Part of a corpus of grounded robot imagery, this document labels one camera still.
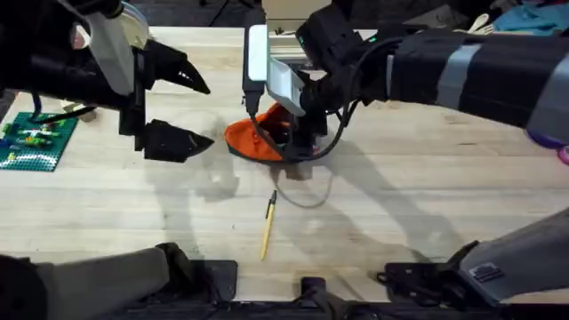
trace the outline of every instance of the green lego baseplate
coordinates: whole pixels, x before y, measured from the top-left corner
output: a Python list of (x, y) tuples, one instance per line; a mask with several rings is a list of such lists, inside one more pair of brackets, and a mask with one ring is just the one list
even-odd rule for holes
[[(45, 119), (56, 114), (40, 114), (36, 119)], [(69, 118), (51, 124), (47, 132), (41, 132), (41, 124), (32, 124), (28, 120), (31, 112), (20, 112), (11, 124), (4, 126), (4, 142), (10, 146), (0, 146), (0, 170), (22, 170), (52, 172), (68, 144), (77, 125), (76, 118)], [(27, 143), (41, 145), (31, 146)]]

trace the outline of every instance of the gray tape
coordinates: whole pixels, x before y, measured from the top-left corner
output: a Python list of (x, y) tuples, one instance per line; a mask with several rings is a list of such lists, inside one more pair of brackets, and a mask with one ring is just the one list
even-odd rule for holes
[(470, 61), (480, 47), (480, 44), (463, 45), (448, 58), (445, 69), (438, 79), (438, 105), (459, 108), (462, 87), (466, 82)]
[(388, 95), (388, 99), (389, 97), (391, 97), (391, 73), (393, 72), (393, 55), (390, 54), (388, 56), (388, 64), (387, 67), (385, 68), (385, 85), (386, 85), (386, 94)]
[(537, 100), (527, 130), (569, 144), (569, 54), (545, 84)]

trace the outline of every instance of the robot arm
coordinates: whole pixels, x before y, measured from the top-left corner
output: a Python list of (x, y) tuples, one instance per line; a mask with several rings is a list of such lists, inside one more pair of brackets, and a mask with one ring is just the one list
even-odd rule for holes
[[(255, 23), (254, 28), (264, 21)], [(305, 150), (311, 149), (314, 137), (325, 134), (322, 129), (306, 134), (307, 128), (325, 128), (325, 117), (343, 109), (341, 134), (353, 112), (348, 103), (360, 100), (365, 105), (374, 100), (438, 105), (569, 142), (567, 38), (474, 36), (401, 25), (364, 40), (334, 4), (312, 13), (296, 37), (312, 64), (326, 75), (313, 81), (300, 71), (293, 76), (279, 72), (275, 81), (274, 62), (267, 53), (269, 67), (262, 80), (269, 94), (297, 117), (292, 140)], [(245, 66), (244, 72), (251, 67)], [(273, 94), (275, 86), (289, 94)], [(278, 151), (290, 161), (318, 157)]]
[[(567, 38), (472, 36), (401, 26), (380, 30), (363, 40), (334, 5), (312, 13), (296, 37), (313, 65), (326, 75), (314, 81), (297, 71), (303, 83), (289, 82), (288, 89), (301, 93), (298, 100), (294, 94), (271, 94), (296, 116), (291, 140), (300, 148), (293, 151), (304, 148), (312, 152), (314, 138), (325, 134), (326, 116), (343, 108), (338, 116), (339, 138), (354, 111), (353, 106), (347, 107), (353, 100), (366, 105), (373, 100), (434, 104), (569, 143)], [(250, 68), (245, 66), (244, 85)], [(257, 82), (257, 89), (262, 90), (261, 84)], [(272, 77), (267, 76), (266, 86), (273, 85)], [(296, 108), (305, 115), (297, 116)], [(247, 111), (254, 115), (256, 106), (247, 101)], [(263, 131), (257, 131), (263, 137)], [(306, 157), (290, 150), (279, 150), (279, 154), (288, 161), (323, 156)], [(394, 299), (404, 297), (421, 305), (445, 304), (459, 309), (494, 307), (521, 293), (567, 288), (568, 218), (565, 210), (499, 239), (469, 244), (446, 263), (389, 263), (378, 280)]]
[[(163, 79), (209, 94), (187, 55), (154, 40), (131, 47), (117, 16), (120, 0), (6, 0), (0, 4), (0, 92), (5, 88), (119, 111), (119, 133), (135, 137), (147, 159), (184, 162), (207, 149), (206, 137), (153, 120), (145, 91)], [(89, 49), (72, 47), (76, 25)]]

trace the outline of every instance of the black cable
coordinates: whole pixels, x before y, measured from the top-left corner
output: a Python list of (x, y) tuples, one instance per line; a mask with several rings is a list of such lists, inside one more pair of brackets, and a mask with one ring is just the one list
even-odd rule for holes
[[(249, 4), (248, 2), (246, 2), (245, 0), (238, 0), (239, 3), (241, 3), (242, 5), (246, 6), (249, 9), (254, 9), (254, 5)], [(213, 17), (212, 21), (210, 22), (209, 25), (207, 25), (207, 27), (213, 27), (213, 24), (215, 23), (215, 21), (221, 16), (221, 13), (225, 10), (225, 7), (227, 7), (229, 4), (229, 0), (225, 0), (225, 3), (221, 6), (220, 10), (217, 11), (217, 14), (215, 14), (215, 17)]]
[(96, 109), (96, 107), (83, 107), (83, 108), (80, 108), (78, 110), (71, 111), (68, 113), (64, 113), (64, 114), (60, 114), (60, 115), (56, 115), (56, 116), (50, 116), (48, 118), (41, 119), (41, 120), (36, 120), (37, 117), (42, 113), (42, 100), (41, 100), (41, 98), (37, 92), (32, 92), (32, 100), (34, 101), (34, 113), (32, 114), (32, 117), (30, 117), (28, 119), (28, 121), (32, 124), (50, 124), (50, 123), (54, 123), (57, 121), (61, 121), (61, 120), (65, 120), (65, 119), (69, 119), (69, 118), (73, 118), (73, 117), (77, 117), (77, 116), (82, 116), (82, 115), (87, 114), (87, 113), (93, 111), (94, 109)]
[(225, 7), (228, 6), (228, 3), (229, 3), (229, 0), (225, 0), (225, 3), (223, 3), (220, 10), (217, 11), (217, 14), (215, 14), (215, 17), (213, 17), (212, 21), (210, 21), (210, 23), (207, 25), (207, 27), (213, 26), (213, 23), (215, 23), (215, 21), (221, 16), (221, 13), (223, 12), (223, 10), (225, 10)]
[(341, 121), (340, 121), (340, 125), (338, 126), (338, 131), (336, 132), (336, 134), (334, 135), (334, 138), (332, 140), (332, 142), (330, 142), (330, 144), (328, 146), (326, 146), (326, 148), (321, 151), (318, 152), (317, 154), (313, 155), (313, 156), (297, 156), (297, 157), (289, 157), (288, 155), (285, 154), (285, 152), (283, 152), (283, 150), (281, 148), (279, 148), (276, 143), (267, 136), (267, 134), (265, 134), (265, 132), (260, 128), (259, 124), (257, 123), (257, 120), (255, 119), (254, 115), (250, 115), (251, 116), (251, 120), (252, 123), (255, 127), (255, 130), (257, 131), (257, 134), (263, 138), (265, 140), (265, 142), (268, 143), (268, 145), (275, 150), (279, 156), (281, 156), (283, 158), (283, 160), (285, 161), (313, 161), (313, 160), (317, 160), (320, 159), (323, 156), (326, 156), (327, 154), (330, 153), (330, 151), (332, 151), (332, 149), (334, 149), (334, 147), (336, 147), (336, 144), (338, 144), (338, 142), (340, 141), (341, 135), (344, 131), (344, 127), (348, 125), (348, 121), (350, 119), (350, 110), (356, 108), (357, 103), (359, 103), (359, 100), (355, 100), (352, 102), (352, 105), (349, 105), (349, 102), (351, 101), (351, 96), (352, 93), (354, 91), (354, 81), (356, 80), (356, 76), (357, 76), (357, 72), (360, 70), (360, 68), (363, 66), (364, 62), (367, 60), (367, 57), (376, 52), (379, 49), (385, 48), (386, 46), (390, 46), (393, 44), (398, 44), (401, 42), (403, 38), (402, 37), (394, 37), (394, 38), (390, 38), (390, 39), (386, 39), (383, 41), (379, 41), (378, 43), (374, 44), (372, 47), (370, 47), (368, 50), (366, 50), (364, 52), (364, 54), (362, 55), (362, 57), (356, 62), (356, 65), (354, 66), (354, 68), (352, 69), (352, 72), (349, 75), (348, 78), (348, 85), (347, 85), (347, 89), (344, 92), (344, 101), (342, 103), (342, 117), (341, 117)]

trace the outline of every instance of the blue cloth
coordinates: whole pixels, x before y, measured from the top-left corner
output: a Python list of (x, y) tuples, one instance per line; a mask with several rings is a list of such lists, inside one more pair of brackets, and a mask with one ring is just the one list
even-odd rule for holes
[(510, 9), (493, 22), (496, 31), (530, 31), (548, 36), (569, 28), (569, 4), (538, 7), (524, 3)]

